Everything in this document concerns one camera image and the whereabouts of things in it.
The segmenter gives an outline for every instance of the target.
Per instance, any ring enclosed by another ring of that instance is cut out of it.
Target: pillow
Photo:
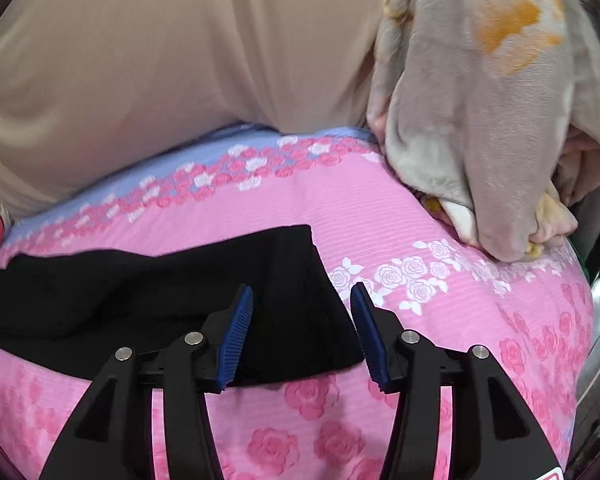
[[[363,121],[382,0],[13,0],[0,200],[16,217],[237,121]]]

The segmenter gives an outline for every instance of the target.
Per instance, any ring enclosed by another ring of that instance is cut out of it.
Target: pink bedsheet
[[[116,248],[156,255],[273,226],[310,224],[347,306],[350,286],[362,281],[376,304],[437,345],[462,351],[488,346],[564,465],[592,324],[589,287],[571,248],[532,264],[493,264],[432,220],[375,147],[359,135],[331,134],[271,134],[266,148],[243,139],[215,165],[202,167],[192,150],[190,163],[169,178],[148,174],[124,196],[107,196],[101,205],[10,242],[0,264],[23,250]],[[183,182],[189,185],[178,188]],[[90,225],[94,216],[104,220]],[[27,479],[38,478],[87,386],[0,350],[0,444]],[[436,480],[448,471],[450,401],[445,390]],[[382,394],[362,364],[297,383],[229,389],[207,402],[227,480],[376,480],[397,398]],[[160,391],[152,418],[156,475],[164,480]]]

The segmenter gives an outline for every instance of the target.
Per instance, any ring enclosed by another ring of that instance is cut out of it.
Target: metal surface
[[[184,342],[188,345],[199,345],[204,338],[200,332],[189,332],[184,336]]]
[[[478,358],[478,359],[486,359],[487,357],[489,357],[489,349],[482,346],[482,345],[477,345],[474,346],[474,348],[471,350],[471,352]]]
[[[414,332],[413,330],[405,330],[404,332],[402,332],[402,335],[400,337],[405,343],[408,343],[410,345],[416,344],[418,341],[420,341],[420,335],[417,332]]]
[[[123,346],[116,350],[116,359],[118,361],[126,361],[134,354],[134,351],[128,346]]]

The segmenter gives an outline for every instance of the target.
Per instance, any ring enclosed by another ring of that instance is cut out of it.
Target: black fabric
[[[309,226],[156,258],[110,250],[21,254],[0,270],[0,348],[91,379],[121,346],[153,351],[200,329],[241,283],[253,288],[255,305],[236,385],[298,380],[362,361]]]

